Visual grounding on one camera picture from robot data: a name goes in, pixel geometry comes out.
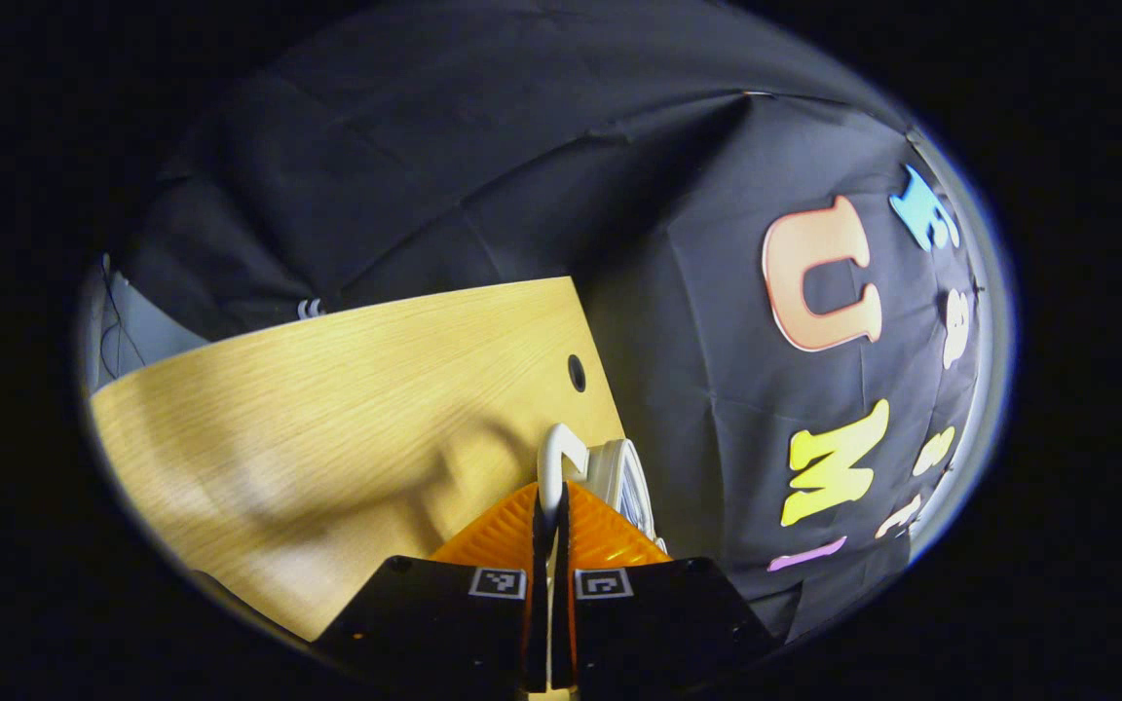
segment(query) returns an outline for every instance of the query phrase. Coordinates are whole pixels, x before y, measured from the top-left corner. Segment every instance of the yellow letter m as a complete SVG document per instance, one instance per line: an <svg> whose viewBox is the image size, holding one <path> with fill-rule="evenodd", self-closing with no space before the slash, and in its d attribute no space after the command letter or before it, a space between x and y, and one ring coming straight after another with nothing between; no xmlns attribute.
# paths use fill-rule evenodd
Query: yellow letter m
<svg viewBox="0 0 1122 701"><path fill-rule="evenodd" d="M791 470L802 470L802 474L791 480L791 487L801 491L787 497L782 525L788 527L804 516L864 497L873 483L873 470L852 465L882 440L886 425L890 403L881 399L858 422L820 435L807 431L792 435Z"/></svg>

